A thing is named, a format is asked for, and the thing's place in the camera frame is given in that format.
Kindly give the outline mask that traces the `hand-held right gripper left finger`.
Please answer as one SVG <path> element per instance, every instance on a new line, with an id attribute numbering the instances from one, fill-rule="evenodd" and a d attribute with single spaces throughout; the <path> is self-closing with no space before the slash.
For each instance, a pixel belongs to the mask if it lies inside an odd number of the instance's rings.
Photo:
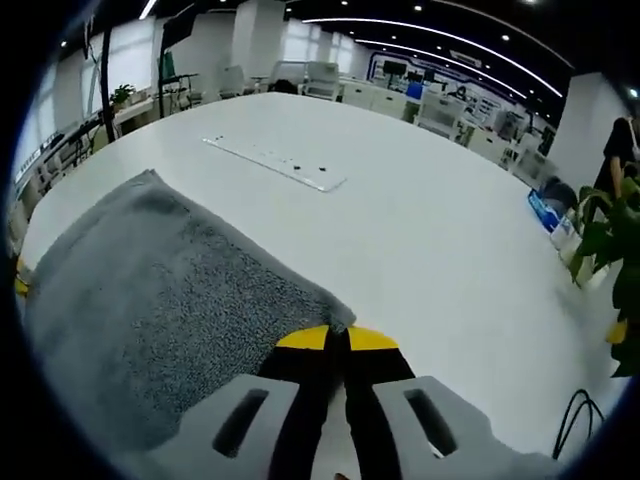
<path id="1" fill-rule="evenodd" d="M 337 379 L 340 337 L 323 325 L 274 346 L 188 409 L 176 434 L 139 454 L 137 479 L 307 479 Z"/>

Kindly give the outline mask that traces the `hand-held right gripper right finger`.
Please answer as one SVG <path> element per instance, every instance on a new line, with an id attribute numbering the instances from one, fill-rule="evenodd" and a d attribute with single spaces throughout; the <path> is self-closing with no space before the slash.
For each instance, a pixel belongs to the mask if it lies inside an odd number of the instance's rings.
<path id="1" fill-rule="evenodd" d="M 416 376 L 390 337 L 343 334 L 346 415 L 364 479 L 554 479 L 559 467 L 499 441 L 489 418 L 432 376 Z"/>

